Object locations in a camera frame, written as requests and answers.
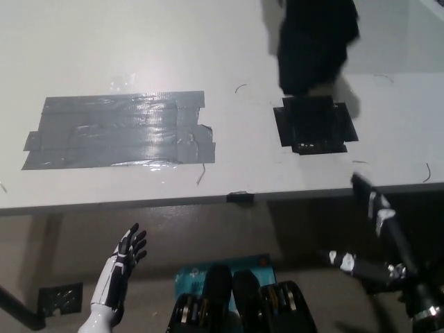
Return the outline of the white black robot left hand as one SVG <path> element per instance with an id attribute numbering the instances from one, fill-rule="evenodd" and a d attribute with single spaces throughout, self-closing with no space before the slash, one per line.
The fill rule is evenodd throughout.
<path id="1" fill-rule="evenodd" d="M 106 260 L 94 290 L 91 304 L 103 305 L 116 312 L 121 310 L 128 290 L 128 280 L 140 260 L 145 258 L 147 231 L 139 224 L 129 228 Z"/>

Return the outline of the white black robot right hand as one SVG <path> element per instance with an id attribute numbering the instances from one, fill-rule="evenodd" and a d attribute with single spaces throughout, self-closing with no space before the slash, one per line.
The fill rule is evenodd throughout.
<path id="1" fill-rule="evenodd" d="M 365 210 L 367 222 L 384 249 L 382 263 L 369 262 L 352 253 L 322 250 L 331 266 L 364 282 L 370 294 L 402 293 L 408 317 L 414 323 L 443 319 L 443 293 L 432 282 L 430 270 L 402 229 L 392 204 L 359 173 L 351 177 L 354 197 Z"/>

